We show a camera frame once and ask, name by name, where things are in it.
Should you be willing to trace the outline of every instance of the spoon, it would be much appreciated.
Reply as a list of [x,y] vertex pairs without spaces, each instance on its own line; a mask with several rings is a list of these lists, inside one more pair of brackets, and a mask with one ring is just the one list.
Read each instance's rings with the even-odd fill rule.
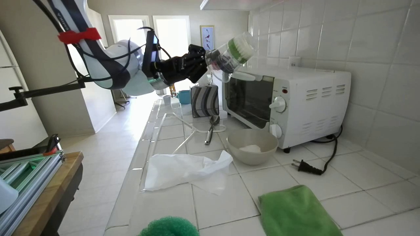
[[210,145],[211,138],[213,136],[213,128],[214,128],[215,125],[219,124],[219,122],[220,122],[220,116],[212,115],[210,117],[211,127],[210,127],[209,131],[207,132],[207,138],[206,138],[206,141],[204,141],[205,145]]

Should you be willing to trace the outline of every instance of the green microfiber cloth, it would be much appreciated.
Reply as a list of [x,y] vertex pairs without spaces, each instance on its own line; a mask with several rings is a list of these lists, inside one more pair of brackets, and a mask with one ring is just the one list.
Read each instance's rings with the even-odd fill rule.
[[343,236],[305,185],[259,196],[267,236]]
[[164,217],[154,220],[139,236],[200,236],[197,228],[181,217]]

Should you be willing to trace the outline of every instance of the tissue box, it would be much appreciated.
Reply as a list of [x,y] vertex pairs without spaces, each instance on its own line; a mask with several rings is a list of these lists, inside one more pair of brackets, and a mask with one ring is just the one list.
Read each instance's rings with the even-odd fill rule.
[[191,88],[192,117],[219,115],[217,85],[194,86]]

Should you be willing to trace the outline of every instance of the white tile countertop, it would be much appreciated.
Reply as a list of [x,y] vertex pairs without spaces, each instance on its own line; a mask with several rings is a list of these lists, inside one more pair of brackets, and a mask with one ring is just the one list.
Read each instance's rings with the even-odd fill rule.
[[[298,172],[290,164],[293,159],[303,159],[322,169],[333,151],[333,143],[306,143],[292,147],[289,154],[278,149],[273,158],[258,166],[248,166],[234,158],[221,196],[191,184],[141,191],[147,158],[157,153],[171,154],[191,133],[180,120],[167,116],[156,137],[162,117],[171,112],[200,130],[210,128],[208,117],[192,117],[191,105],[180,105],[176,99],[172,106],[164,106],[162,100],[155,102],[106,227],[106,236],[139,235],[151,221],[165,216],[189,220],[201,236],[264,236],[258,196],[298,184],[315,193],[345,236],[407,236],[420,232],[419,177],[342,138],[336,157],[322,176]],[[218,159],[226,149],[228,133],[247,128],[226,111],[220,111],[220,118],[226,131],[213,133],[209,146],[204,145],[206,134],[194,134],[178,153]],[[153,140],[156,147],[151,153]]]

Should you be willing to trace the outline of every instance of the white toaster oven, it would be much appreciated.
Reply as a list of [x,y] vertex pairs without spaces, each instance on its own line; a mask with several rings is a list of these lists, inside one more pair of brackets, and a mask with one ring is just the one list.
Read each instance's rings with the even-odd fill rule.
[[270,131],[279,148],[288,149],[340,130],[350,82],[344,71],[241,68],[223,83],[223,109],[251,128]]

